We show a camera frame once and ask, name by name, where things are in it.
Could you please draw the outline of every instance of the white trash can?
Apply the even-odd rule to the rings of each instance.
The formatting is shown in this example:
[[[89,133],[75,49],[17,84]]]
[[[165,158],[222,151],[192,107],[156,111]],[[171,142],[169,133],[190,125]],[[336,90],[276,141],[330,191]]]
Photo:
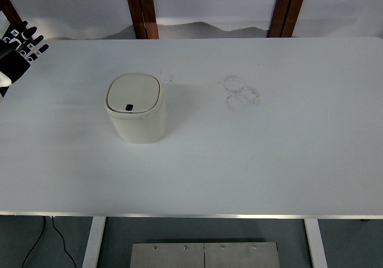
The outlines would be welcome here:
[[[158,141],[166,130],[163,86],[157,77],[125,74],[109,86],[105,108],[118,134],[134,144]]]

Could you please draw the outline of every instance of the table leg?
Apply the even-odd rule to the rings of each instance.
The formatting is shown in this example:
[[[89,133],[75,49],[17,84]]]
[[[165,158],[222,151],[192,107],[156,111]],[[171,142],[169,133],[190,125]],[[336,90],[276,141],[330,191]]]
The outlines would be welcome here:
[[[305,219],[305,227],[313,268],[327,268],[318,220]]]
[[[106,217],[93,217],[88,244],[86,246],[83,268],[97,268]]]

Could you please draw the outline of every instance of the white table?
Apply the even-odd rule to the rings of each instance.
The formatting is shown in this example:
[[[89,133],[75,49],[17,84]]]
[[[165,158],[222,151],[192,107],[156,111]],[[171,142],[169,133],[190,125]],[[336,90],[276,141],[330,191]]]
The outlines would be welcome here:
[[[383,218],[383,40],[55,41],[0,104],[0,213]],[[127,72],[169,130],[120,139]]]

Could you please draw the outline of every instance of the metal plate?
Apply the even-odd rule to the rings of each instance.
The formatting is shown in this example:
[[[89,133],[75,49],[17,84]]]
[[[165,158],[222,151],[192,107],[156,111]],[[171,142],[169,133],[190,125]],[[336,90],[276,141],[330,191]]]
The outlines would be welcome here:
[[[203,254],[203,243],[135,243],[130,268],[203,268]]]
[[[130,268],[279,268],[275,242],[133,244]]]
[[[275,242],[206,243],[205,268],[279,268]]]

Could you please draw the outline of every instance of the trash can lid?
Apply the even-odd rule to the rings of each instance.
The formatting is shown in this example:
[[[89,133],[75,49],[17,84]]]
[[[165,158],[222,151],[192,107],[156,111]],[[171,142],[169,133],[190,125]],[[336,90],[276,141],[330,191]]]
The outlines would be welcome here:
[[[107,93],[107,106],[116,113],[142,114],[159,101],[160,83],[154,76],[126,74],[116,78]]]

